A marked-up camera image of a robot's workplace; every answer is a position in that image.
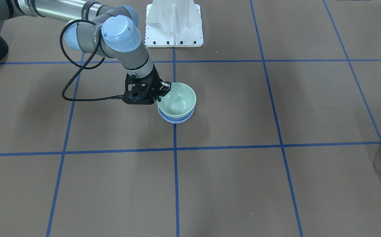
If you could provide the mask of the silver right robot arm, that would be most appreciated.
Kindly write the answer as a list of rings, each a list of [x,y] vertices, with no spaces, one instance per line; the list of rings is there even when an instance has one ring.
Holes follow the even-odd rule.
[[[88,63],[95,55],[115,58],[127,71],[124,94],[102,100],[152,105],[171,90],[171,83],[159,77],[142,42],[139,16],[131,6],[112,7],[91,0],[0,0],[0,22],[24,15],[66,22],[59,37],[60,47],[66,42],[74,50],[91,54],[83,65],[71,60],[79,70],[62,90],[63,99],[75,101],[65,92],[84,69],[91,69]],[[0,37],[0,60],[7,52],[8,45]]]

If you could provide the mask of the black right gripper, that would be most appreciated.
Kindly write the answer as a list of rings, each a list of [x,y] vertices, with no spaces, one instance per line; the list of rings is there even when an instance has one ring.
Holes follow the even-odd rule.
[[[143,78],[127,74],[122,100],[130,105],[152,105],[155,102],[161,102],[162,97],[170,92],[171,84],[160,78],[155,67]]]

